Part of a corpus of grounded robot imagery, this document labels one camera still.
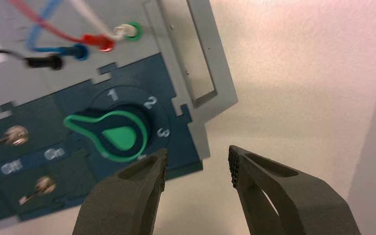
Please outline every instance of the number 2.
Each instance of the number 2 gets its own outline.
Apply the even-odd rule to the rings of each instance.
[[[109,93],[107,93],[107,96],[111,96],[113,101],[117,101],[119,99],[115,89],[110,89]]]
[[[147,108],[147,109],[151,109],[152,108],[152,105],[156,104],[156,102],[158,102],[157,98],[154,97],[154,96],[151,96],[148,98],[148,101],[145,102],[143,105]]]

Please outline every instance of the rotary switch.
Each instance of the rotary switch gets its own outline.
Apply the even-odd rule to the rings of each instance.
[[[87,109],[67,116],[64,125],[91,139],[104,158],[115,162],[135,159],[151,138],[151,120],[138,105],[117,105],[109,110]]]

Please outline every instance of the rectangular opening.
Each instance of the rectangular opening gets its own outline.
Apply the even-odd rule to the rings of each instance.
[[[203,48],[186,0],[162,0],[169,32],[178,52],[195,107],[216,96]]]

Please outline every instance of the number 3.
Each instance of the number 3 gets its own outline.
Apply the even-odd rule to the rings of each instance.
[[[156,104],[157,102],[157,98],[154,97],[154,96],[151,96],[148,98],[148,101],[145,102],[143,105],[147,108],[147,109],[151,109],[152,108],[152,105]]]
[[[171,134],[171,131],[169,129],[164,130],[163,128],[160,128],[156,134],[158,137],[168,137]]]

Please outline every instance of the number 1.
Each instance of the number 1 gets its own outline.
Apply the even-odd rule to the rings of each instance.
[[[115,89],[110,89],[109,93],[107,93],[107,96],[111,96],[113,101],[117,101],[119,99]]]

